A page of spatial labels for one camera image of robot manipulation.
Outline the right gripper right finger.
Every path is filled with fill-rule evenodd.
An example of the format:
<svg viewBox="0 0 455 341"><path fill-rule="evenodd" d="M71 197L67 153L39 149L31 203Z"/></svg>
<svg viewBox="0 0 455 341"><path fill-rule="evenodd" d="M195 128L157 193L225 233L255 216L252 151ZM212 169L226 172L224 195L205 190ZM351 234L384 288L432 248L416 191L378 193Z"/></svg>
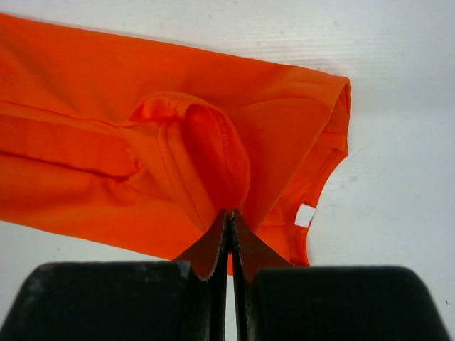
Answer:
<svg viewBox="0 0 455 341"><path fill-rule="evenodd" d="M239 340L448 340L428 288L401 266L295 266L231 214Z"/></svg>

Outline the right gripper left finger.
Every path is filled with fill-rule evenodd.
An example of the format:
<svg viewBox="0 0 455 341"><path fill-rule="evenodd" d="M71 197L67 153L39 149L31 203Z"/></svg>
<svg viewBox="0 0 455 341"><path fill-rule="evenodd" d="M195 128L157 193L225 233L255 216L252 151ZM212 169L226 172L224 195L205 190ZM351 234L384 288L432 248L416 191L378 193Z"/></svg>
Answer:
<svg viewBox="0 0 455 341"><path fill-rule="evenodd" d="M223 340L228 212L173 261L38 266L2 340Z"/></svg>

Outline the orange t shirt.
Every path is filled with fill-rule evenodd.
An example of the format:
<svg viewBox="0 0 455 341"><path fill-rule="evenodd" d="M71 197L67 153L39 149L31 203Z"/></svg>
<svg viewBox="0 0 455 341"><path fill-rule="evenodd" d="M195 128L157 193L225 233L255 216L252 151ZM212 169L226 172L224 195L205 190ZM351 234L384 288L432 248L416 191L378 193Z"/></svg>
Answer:
<svg viewBox="0 0 455 341"><path fill-rule="evenodd" d="M1 16L1 219L172 259L222 209L287 261L348 155L347 77Z"/></svg>

